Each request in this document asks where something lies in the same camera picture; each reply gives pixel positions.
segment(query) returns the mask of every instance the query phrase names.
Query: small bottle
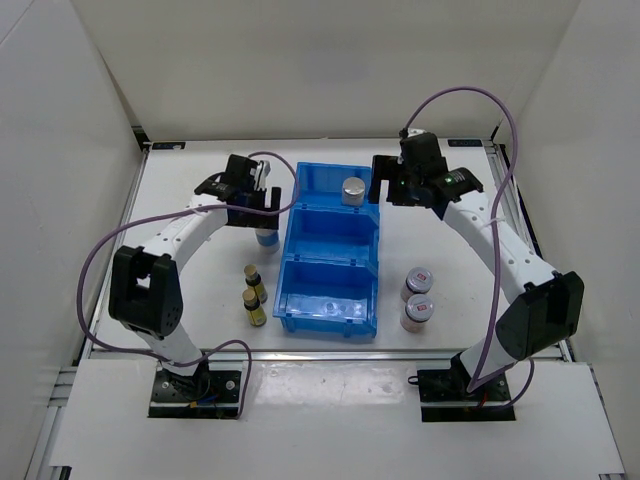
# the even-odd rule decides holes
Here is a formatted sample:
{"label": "small bottle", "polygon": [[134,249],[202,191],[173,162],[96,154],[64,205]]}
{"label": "small bottle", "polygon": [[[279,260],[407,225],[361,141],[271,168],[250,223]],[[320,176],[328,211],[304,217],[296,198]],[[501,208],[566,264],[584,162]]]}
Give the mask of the small bottle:
{"label": "small bottle", "polygon": [[261,327],[267,323],[267,315],[264,313],[264,309],[260,305],[260,300],[256,295],[255,290],[247,288],[242,292],[242,300],[244,301],[244,308],[247,311],[249,322],[254,327]]}
{"label": "small bottle", "polygon": [[433,315],[434,308],[433,301],[426,295],[413,295],[402,309],[400,325],[407,332],[418,333]]}
{"label": "small bottle", "polygon": [[256,239],[260,249],[269,255],[280,250],[280,236],[277,230],[269,230],[267,228],[256,228]]}
{"label": "small bottle", "polygon": [[412,268],[402,286],[400,296],[407,302],[412,295],[426,294],[433,286],[433,274],[426,268]]}
{"label": "small bottle", "polygon": [[361,207],[364,203],[365,184],[361,178],[349,177],[342,184],[342,204]]}
{"label": "small bottle", "polygon": [[246,284],[250,289],[256,292],[258,296],[258,300],[260,303],[264,304],[267,301],[267,290],[264,288],[264,283],[262,283],[262,277],[258,273],[258,269],[255,265],[247,265],[244,267],[244,276]]}

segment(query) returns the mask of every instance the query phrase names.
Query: silver lid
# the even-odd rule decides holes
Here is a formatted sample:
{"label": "silver lid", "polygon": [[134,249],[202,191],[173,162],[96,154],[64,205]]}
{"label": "silver lid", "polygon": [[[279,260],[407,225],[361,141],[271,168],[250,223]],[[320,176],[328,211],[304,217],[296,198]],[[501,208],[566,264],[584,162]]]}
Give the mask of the silver lid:
{"label": "silver lid", "polygon": [[342,191],[350,197],[363,197],[364,190],[364,181],[358,177],[349,177],[342,184]]}
{"label": "silver lid", "polygon": [[418,293],[409,298],[404,310],[407,313],[407,317],[411,320],[417,323],[423,323],[431,318],[435,306],[429,297]]}
{"label": "silver lid", "polygon": [[407,286],[416,293],[426,293],[433,286],[433,274],[423,267],[412,268],[407,275]]}

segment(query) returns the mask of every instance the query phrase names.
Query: white vial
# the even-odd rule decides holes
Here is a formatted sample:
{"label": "white vial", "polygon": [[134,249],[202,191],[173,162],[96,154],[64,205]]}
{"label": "white vial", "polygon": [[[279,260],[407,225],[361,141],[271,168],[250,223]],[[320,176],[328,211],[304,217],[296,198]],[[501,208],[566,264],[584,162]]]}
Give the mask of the white vial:
{"label": "white vial", "polygon": [[400,325],[407,332],[418,333],[424,328],[424,324],[433,315],[435,307],[433,301],[426,295],[413,295],[400,315]]}
{"label": "white vial", "polygon": [[412,295],[425,294],[433,286],[433,274],[423,267],[412,268],[402,286],[400,296],[407,302]]}
{"label": "white vial", "polygon": [[364,181],[358,177],[349,177],[342,183],[342,204],[361,207],[364,203]]}
{"label": "white vial", "polygon": [[256,228],[256,240],[260,249],[269,255],[280,250],[280,235],[277,230],[268,230],[266,228]]}

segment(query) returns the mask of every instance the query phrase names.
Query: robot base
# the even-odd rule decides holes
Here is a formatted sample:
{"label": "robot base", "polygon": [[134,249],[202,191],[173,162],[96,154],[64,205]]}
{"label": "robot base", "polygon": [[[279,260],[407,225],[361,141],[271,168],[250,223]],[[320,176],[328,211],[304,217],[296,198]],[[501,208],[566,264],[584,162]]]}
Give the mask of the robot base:
{"label": "robot base", "polygon": [[516,419],[513,408],[495,409],[495,402],[511,400],[504,374],[472,393],[452,388],[449,370],[418,370],[417,376],[409,377],[409,383],[417,385],[420,390],[423,422],[504,422]]}
{"label": "robot base", "polygon": [[235,418],[238,415],[242,372],[210,370],[209,374],[211,388],[217,393],[215,399],[193,405],[195,399],[185,398],[173,388],[167,373],[159,369],[153,381],[149,418]]}

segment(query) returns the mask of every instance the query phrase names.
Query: cable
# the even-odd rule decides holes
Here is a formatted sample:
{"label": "cable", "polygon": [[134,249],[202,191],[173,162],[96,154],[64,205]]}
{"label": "cable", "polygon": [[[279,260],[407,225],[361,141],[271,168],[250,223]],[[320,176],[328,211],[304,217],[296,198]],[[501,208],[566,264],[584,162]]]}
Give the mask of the cable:
{"label": "cable", "polygon": [[533,381],[533,373],[535,372],[535,370],[536,370],[536,364],[533,361],[533,358],[529,357],[529,376],[527,377],[527,381],[524,383],[522,390],[520,390],[520,393],[515,397],[513,397],[510,402],[505,403],[504,405],[498,405],[497,407],[487,407],[487,408],[490,408],[493,411],[497,411],[497,410],[504,410],[505,408],[513,407],[515,403],[518,400],[520,400],[525,393],[527,393],[527,390],[529,390],[529,386]]}
{"label": "cable", "polygon": [[509,111],[505,103],[502,100],[500,100],[498,97],[496,97],[493,93],[489,92],[488,90],[485,90],[484,88],[465,85],[465,86],[447,88],[445,90],[441,90],[440,92],[431,95],[424,102],[422,102],[422,104],[420,104],[420,106],[416,109],[413,115],[411,115],[411,117],[409,118],[409,121],[407,122],[404,128],[405,130],[408,130],[409,127],[411,127],[411,124],[413,123],[413,121],[416,119],[416,117],[420,114],[420,112],[422,112],[424,107],[429,105],[436,98],[446,95],[447,93],[462,92],[462,91],[476,92],[481,95],[484,95],[485,97],[488,97],[491,100],[493,100],[500,107],[500,110],[502,110],[505,117],[507,118],[507,121],[509,122],[509,128],[511,129],[512,149],[513,149],[511,165],[509,166],[509,169],[507,170],[507,173],[504,179],[502,180],[502,183],[500,183],[496,196],[493,199],[493,204],[491,205],[490,223],[491,223],[491,235],[493,238],[493,257],[494,257],[493,297],[491,301],[491,313],[489,314],[489,326],[487,327],[487,336],[485,337],[484,344],[482,345],[482,352],[480,353],[480,359],[478,361],[478,365],[476,366],[476,370],[475,372],[473,372],[473,375],[471,376],[471,381],[469,382],[469,386],[467,387],[467,391],[472,392],[476,388],[481,386],[483,383],[486,383],[488,380],[490,380],[490,378],[488,377],[480,378],[480,372],[482,372],[482,369],[484,368],[484,364],[487,361],[487,356],[489,355],[489,349],[491,348],[491,339],[495,331],[496,319],[498,316],[498,302],[500,300],[500,277],[502,274],[502,268],[500,266],[500,235],[498,232],[498,222],[496,221],[496,213],[498,211],[498,206],[500,205],[500,199],[502,198],[502,195],[504,194],[504,191],[507,188],[507,185],[509,185],[509,181],[511,180],[511,177],[513,177],[513,171],[516,167],[516,164],[518,163],[518,130],[516,127],[516,121],[513,118],[513,115],[511,115],[511,112]]}
{"label": "cable", "polygon": [[486,391],[484,392],[484,395],[482,396],[482,400],[480,400],[478,402],[478,405],[476,405],[475,407],[473,407],[474,410],[480,410],[482,407],[484,407],[484,404],[487,403],[487,400],[489,399],[489,392]]}
{"label": "cable", "polygon": [[189,402],[197,402],[198,399],[204,397],[207,394],[210,388],[211,388],[211,377],[207,378],[207,388],[204,389],[204,392],[198,398],[196,399],[188,398],[184,393],[182,393],[182,396],[186,398]]}
{"label": "cable", "polygon": [[[234,211],[238,211],[238,212],[245,212],[245,213],[254,213],[254,214],[258,214],[258,215],[264,215],[267,217],[272,217],[272,216],[276,216],[279,215],[281,213],[286,212],[287,210],[291,209],[294,204],[298,201],[298,198],[300,196],[300,185],[298,182],[298,177],[296,176],[296,171],[293,169],[293,167],[291,166],[291,164],[289,164],[289,162],[287,162],[283,157],[281,157],[280,155],[278,155],[277,153],[273,153],[273,152],[269,152],[269,151],[258,151],[258,152],[253,152],[249,155],[247,155],[248,158],[253,158],[253,157],[257,157],[260,155],[268,155],[271,156],[273,158],[276,158],[278,160],[280,160],[285,167],[287,167],[289,169],[289,171],[291,172],[291,174],[293,175],[293,180],[294,180],[294,186],[293,186],[293,199],[291,200],[291,203],[289,203],[287,206],[279,209],[279,210],[275,210],[272,212],[263,212],[261,210],[255,210],[253,208],[247,208],[247,207],[240,207],[240,206],[236,206],[236,205],[221,205],[221,204],[217,204],[217,205],[204,205],[202,207],[196,207],[196,208],[192,208],[189,210],[182,210],[179,212],[173,212],[173,213],[167,213],[164,215],[157,215],[157,216],[153,216],[153,217],[147,217],[147,218],[142,218],[140,220],[135,220],[133,222],[129,222],[126,223],[124,225],[119,226],[118,228],[112,230],[111,232],[107,233],[104,237],[102,237],[100,240],[98,240],[98,243],[96,243],[96,245],[91,249],[91,251],[89,252],[89,255],[87,255],[86,260],[84,261],[84,264],[82,265],[82,269],[80,270],[80,276],[78,278],[78,287],[76,289],[76,314],[78,316],[78,323],[80,324],[80,329],[82,330],[82,332],[84,333],[84,335],[93,343],[95,343],[96,345],[101,346],[102,348],[112,351],[112,352],[119,352],[119,353],[133,353],[133,354],[138,354],[138,355],[145,355],[147,357],[151,357],[154,358],[160,362],[169,362],[169,359],[164,358],[162,355],[158,355],[155,352],[151,352],[151,351],[145,351],[145,350],[138,350],[135,348],[123,348],[123,347],[117,347],[115,345],[110,345],[106,342],[103,342],[102,340],[100,340],[99,338],[97,338],[93,333],[91,333],[91,331],[89,330],[89,327],[87,325],[87,321],[86,318],[84,316],[84,312],[83,312],[83,294],[84,294],[84,284],[87,278],[87,273],[89,271],[89,267],[91,266],[91,262],[93,262],[95,256],[98,254],[98,252],[100,251],[100,249],[107,243],[109,242],[109,240],[111,240],[112,238],[114,238],[116,235],[118,235],[121,232],[124,232],[125,230],[128,230],[130,228],[133,227],[137,227],[139,225],[144,225],[147,223],[153,223],[153,222],[159,222],[162,220],[171,220],[171,219],[175,219],[175,218],[180,218],[180,217],[187,217],[189,215],[193,215],[194,212],[209,212],[211,210],[217,210],[217,209],[226,209],[226,210],[234,210]],[[251,357],[251,349],[249,348],[249,345],[247,345],[245,342],[243,342],[242,340],[228,340],[220,345],[218,345],[216,348],[214,348],[213,350],[211,350],[210,352],[202,355],[202,357],[190,361],[190,362],[172,362],[171,364],[173,366],[176,367],[191,367],[193,365],[197,365],[200,362],[204,362],[206,361],[211,355],[213,355],[214,353],[219,352],[220,350],[222,350],[223,348],[225,348],[228,345],[232,345],[232,344],[238,344],[241,345],[242,348],[245,349],[245,351],[247,352],[247,357],[248,357],[248,364],[247,364],[247,378],[245,379],[244,382],[244,386],[242,388],[242,398],[240,400],[240,407],[238,408],[238,415],[236,418],[239,418],[240,415],[242,414],[242,411],[244,409],[244,400],[245,400],[245,393],[247,391],[247,385],[249,384],[249,377],[251,375],[251,365],[253,363],[253,359]]]}
{"label": "cable", "polygon": [[200,400],[195,400],[191,403],[189,403],[189,408],[196,408],[198,405],[204,405],[206,403],[215,403],[216,398],[218,398],[218,395],[211,395],[207,398],[203,398]]}

